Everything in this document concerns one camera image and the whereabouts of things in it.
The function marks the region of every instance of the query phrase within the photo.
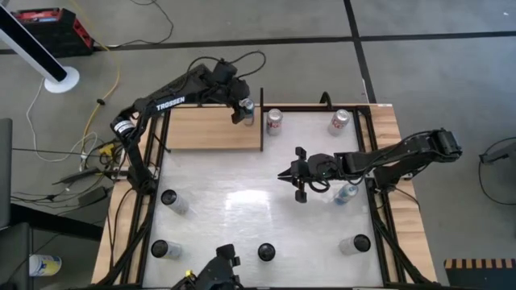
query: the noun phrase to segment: white cable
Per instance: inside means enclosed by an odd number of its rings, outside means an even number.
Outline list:
[[[32,130],[32,138],[33,138],[33,141],[34,141],[34,150],[35,150],[35,154],[38,156],[38,158],[40,158],[41,160],[43,161],[46,161],[46,162],[61,162],[61,161],[64,161],[64,160],[67,160],[72,154],[68,154],[66,155],[65,157],[63,158],[59,158],[59,159],[45,159],[44,157],[42,157],[39,152],[38,152],[38,143],[36,141],[36,135],[35,135],[35,130],[34,130],[34,126],[32,125],[32,121],[31,121],[31,117],[29,117],[29,114],[31,113],[31,110],[32,110],[32,107],[34,106],[35,104],[35,101],[38,99],[38,97],[40,96],[41,94],[41,89],[43,88],[43,83],[44,83],[45,79],[43,78],[41,80],[41,84],[40,84],[40,88],[38,89],[38,93],[35,95],[34,97],[34,100],[32,100],[32,103],[31,105],[29,106],[28,110],[27,110],[27,113],[25,114],[25,116],[27,117],[27,121],[29,121],[29,125],[31,126],[31,130]],[[97,143],[98,141],[98,136],[97,136],[97,133],[95,132],[90,132],[89,134],[87,134],[86,136],[84,136],[83,138],[81,138],[79,141],[77,141],[75,143],[75,145],[73,145],[72,149],[70,149],[70,152],[73,152],[73,150],[75,150],[75,147],[77,147],[77,145],[79,145],[82,140],[86,140],[87,138],[89,138],[91,135],[93,135],[95,137],[95,140],[94,140],[94,143],[93,145],[91,146],[90,150],[88,151],[87,155],[89,155],[91,153],[91,151],[95,148],[95,144]]]

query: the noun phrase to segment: water bottle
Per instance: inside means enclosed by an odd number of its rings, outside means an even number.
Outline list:
[[[334,203],[337,205],[344,205],[348,201],[350,201],[353,197],[358,193],[358,188],[353,184],[344,185],[337,194],[335,194]]]

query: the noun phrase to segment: concrete floor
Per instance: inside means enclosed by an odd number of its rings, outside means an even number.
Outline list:
[[[168,33],[166,20],[154,6],[137,6],[125,0],[77,1],[102,32],[98,38],[107,44],[133,39],[155,41]],[[175,23],[169,42],[351,34],[344,5],[337,0],[159,3]],[[12,0],[7,8],[17,10],[35,5],[30,0]],[[352,5],[361,35],[516,30],[516,4],[512,1],[360,0],[352,1]],[[71,7],[65,0],[37,3],[37,7],[44,6]],[[446,258],[511,257],[516,251],[516,212],[482,196],[476,166],[477,156],[488,145],[514,135],[511,117],[516,110],[516,39],[363,45],[377,100],[394,104],[402,134],[443,126],[456,133],[464,149],[458,162],[433,164],[414,180],[439,281],[447,282],[443,269]],[[367,102],[352,43],[113,52],[122,65],[122,80],[101,109],[92,130],[102,139],[112,138],[108,124],[115,114],[134,99],[181,75],[197,56],[232,59],[257,48],[267,54],[268,63],[248,78],[253,97],[259,87],[264,87],[267,102],[316,102],[323,90],[330,93],[334,102]],[[42,92],[32,112],[40,149],[68,150],[81,137],[95,100],[115,78],[109,53],[61,62],[76,67],[81,72],[81,82],[72,92],[62,95]],[[242,61],[238,67],[244,72],[259,63],[257,57]],[[14,145],[30,148],[32,136],[25,112],[41,77],[18,56],[0,56],[0,64],[0,98],[4,104],[0,116],[15,122]],[[59,191],[58,186],[50,183],[76,171],[78,159],[70,157],[63,163],[47,164],[31,153],[16,151],[13,163],[14,191],[49,194]],[[485,169],[486,187],[497,199],[516,201],[512,197],[516,184],[508,174],[513,171],[514,165],[505,161]],[[105,217],[105,208],[106,205],[99,205],[97,209],[78,211],[72,218],[95,222]],[[44,207],[41,210],[59,212]],[[73,251],[79,245],[84,245],[85,250]],[[95,242],[66,237],[52,242],[45,253],[70,259],[66,271],[51,279],[38,280],[40,286],[87,285],[97,246]]]

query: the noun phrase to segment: wooden board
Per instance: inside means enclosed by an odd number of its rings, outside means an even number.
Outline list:
[[[274,106],[285,106],[286,104],[275,104]],[[288,106],[304,106],[305,104],[288,104]],[[339,106],[349,106],[349,104],[338,104]],[[395,144],[399,142],[400,138],[400,132],[397,127],[397,121],[396,116],[394,115],[394,109],[391,105],[370,105],[371,111],[372,111],[372,121],[374,124],[374,129],[377,137],[377,143],[380,148],[386,147],[391,144]],[[231,115],[230,112],[223,112],[224,110],[228,110],[227,108],[221,108],[221,107],[214,107],[214,108],[184,108],[180,109],[177,108],[173,112],[182,111],[183,113],[180,113],[179,115],[175,115],[172,117],[174,120],[171,122],[171,128],[174,125],[176,130],[169,129],[169,136],[175,136],[175,140],[167,140],[168,146],[172,147],[170,143],[177,144],[181,143],[180,140],[183,137],[182,134],[190,134],[190,131],[188,129],[197,128],[201,132],[204,132],[204,134],[208,135],[214,135],[214,132],[217,131],[217,127],[209,127],[209,128],[202,128],[202,124],[194,124],[193,126],[191,118],[188,116],[192,113],[187,113],[187,110],[209,110],[209,111],[202,111],[202,114],[199,114],[199,112],[195,113],[198,114],[198,116],[205,116],[202,118],[208,118],[210,119],[210,116],[212,114],[217,115],[218,122],[221,122],[224,118],[227,120],[227,123],[231,124],[231,120],[228,118],[229,115]],[[364,134],[364,141],[366,144],[366,149],[370,150],[370,142],[367,135],[367,128],[365,128],[365,122],[362,119],[361,124],[363,125],[363,134]],[[255,130],[258,130],[258,138],[260,137],[259,132],[259,126],[255,128]],[[242,147],[248,146],[259,148],[260,147],[260,140],[257,139],[254,141],[250,141],[250,139],[247,140],[237,140],[238,144],[241,144]],[[142,136],[142,142],[140,143],[140,151],[144,151],[144,145],[147,142],[146,135]],[[197,143],[200,141],[197,141],[195,139],[195,136],[190,136],[189,141],[190,144]],[[235,147],[235,140],[234,139],[219,139],[217,140],[219,142],[219,147],[225,147],[225,148],[234,148]],[[153,147],[157,148],[157,141],[154,140]],[[153,153],[152,159],[156,157],[156,153]],[[116,213],[116,209],[118,208],[119,201],[122,198],[122,195],[128,190],[128,183],[127,182],[120,182],[115,185],[113,196],[111,198],[110,203],[110,218],[113,222],[111,225],[114,224],[114,215]],[[414,195],[414,187],[412,186],[412,183],[402,181],[398,185],[398,187],[412,195]],[[430,280],[435,280],[435,270],[434,266],[431,260],[430,251],[428,249],[428,243],[427,243],[427,237],[424,233],[424,228],[422,226],[422,220],[421,215],[418,212],[418,208],[415,203],[412,201],[406,199],[401,194],[398,193],[390,193],[389,199],[391,202],[391,206],[393,208],[393,216],[395,221],[395,226],[397,230],[397,237],[400,243],[400,246],[404,250],[404,252],[407,254],[407,256],[410,258],[410,260],[414,263],[414,265],[421,271],[424,276]],[[120,210],[119,214],[119,224],[117,227],[117,240],[115,243],[115,258],[118,255],[121,255],[123,250],[125,249],[127,245],[127,237],[129,228],[131,226],[131,218],[132,213],[134,210],[134,202],[135,202],[135,194],[130,194],[127,198],[127,200],[124,202],[123,207]],[[393,256],[392,252],[389,249],[389,246],[385,244],[385,252],[388,259],[388,266],[389,266],[389,274],[392,281],[396,281],[396,270],[393,263]],[[133,259],[133,267],[131,267],[131,274],[130,274],[130,281],[135,281],[136,278],[136,269],[137,264],[139,262],[139,253],[140,249],[137,249],[135,251],[134,257],[136,259]],[[104,275],[107,273],[109,269],[109,261],[110,261],[110,248],[109,248],[109,234],[107,231],[107,225],[104,227],[104,235],[102,236],[101,245],[98,252],[97,262],[95,264],[94,269],[94,275],[92,278],[92,283],[95,283],[99,281],[101,278],[104,277]]]
[[[259,149],[261,108],[252,126],[231,122],[226,107],[177,108],[172,111],[167,147],[170,149]]]

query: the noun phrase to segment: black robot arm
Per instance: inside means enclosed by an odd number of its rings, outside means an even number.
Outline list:
[[[278,179],[297,187],[296,201],[305,203],[305,184],[316,193],[324,193],[330,188],[329,180],[348,180],[359,184],[372,172],[377,189],[386,190],[403,176],[410,179],[418,175],[432,162],[445,163],[459,159],[462,151],[453,134],[441,129],[412,134],[400,143],[368,153],[316,154],[308,160],[303,148],[296,147],[295,153],[298,160],[280,173]]]
[[[171,290],[243,290],[238,275],[233,273],[233,267],[240,265],[240,258],[235,256],[235,247],[227,244],[218,247],[217,256],[210,260],[199,275],[187,271],[186,276],[179,280]]]
[[[189,73],[181,76],[182,84],[177,90],[162,89],[148,97],[137,99],[134,104],[124,109],[110,124],[111,130],[120,139],[131,166],[127,179],[139,194],[151,194],[156,190],[156,184],[151,172],[145,166],[139,152],[138,143],[145,132],[150,118],[163,114],[180,104],[217,103],[231,107],[234,111],[231,121],[236,124],[244,119],[246,114],[252,114],[252,103],[249,87],[244,80],[235,77],[236,67],[224,60],[219,60],[211,72],[201,65],[194,71],[201,73],[192,76]]]

